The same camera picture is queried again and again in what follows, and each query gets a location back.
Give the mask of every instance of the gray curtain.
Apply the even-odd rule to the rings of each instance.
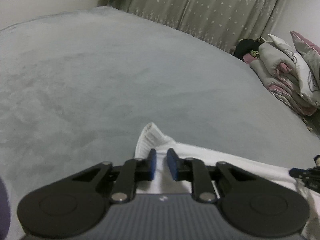
[[[229,51],[240,39],[265,37],[285,1],[113,0],[111,5]]]

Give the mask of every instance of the pillow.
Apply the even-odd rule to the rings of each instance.
[[[300,86],[300,96],[311,105],[320,108],[320,89],[308,64],[301,55],[281,38],[269,34],[276,47],[284,52],[296,66]]]
[[[310,70],[316,79],[318,86],[320,86],[320,48],[307,40],[297,32],[290,32],[293,44],[296,50],[301,54],[305,62],[308,64]]]

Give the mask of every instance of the bed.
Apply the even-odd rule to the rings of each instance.
[[[0,176],[8,239],[28,192],[101,161],[132,158],[154,122],[176,141],[284,167],[313,165],[320,140],[241,60],[114,8],[0,31]]]

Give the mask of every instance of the pink pillow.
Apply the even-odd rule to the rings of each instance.
[[[320,48],[297,32],[291,31],[293,44],[320,86]]]

